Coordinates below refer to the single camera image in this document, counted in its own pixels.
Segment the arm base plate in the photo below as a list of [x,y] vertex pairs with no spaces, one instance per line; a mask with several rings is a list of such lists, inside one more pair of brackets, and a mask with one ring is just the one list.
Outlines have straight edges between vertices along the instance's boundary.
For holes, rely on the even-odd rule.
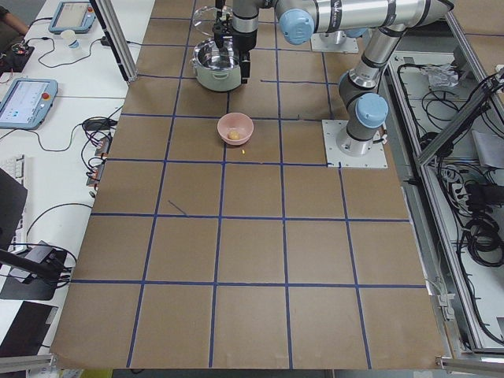
[[313,34],[310,43],[312,51],[316,52],[358,53],[357,40],[347,36],[344,31]]
[[380,130],[368,141],[357,141],[347,133],[347,120],[322,120],[327,166],[330,168],[387,169]]

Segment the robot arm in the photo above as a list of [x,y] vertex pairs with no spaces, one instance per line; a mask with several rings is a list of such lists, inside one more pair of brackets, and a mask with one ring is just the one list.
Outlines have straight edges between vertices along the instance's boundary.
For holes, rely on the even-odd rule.
[[349,120],[338,134],[339,149],[361,157],[385,122],[388,104],[378,95],[379,80],[400,39],[409,28],[430,24],[454,8],[451,1],[275,1],[280,30],[292,45],[312,35],[372,28],[374,32],[358,64],[343,74],[339,95]]
[[215,1],[217,16],[213,24],[213,39],[221,50],[224,38],[232,37],[232,46],[239,58],[241,84],[246,84],[250,78],[250,51],[256,47],[259,9],[272,8],[275,3],[270,0],[234,1],[231,20],[221,20],[225,1]]

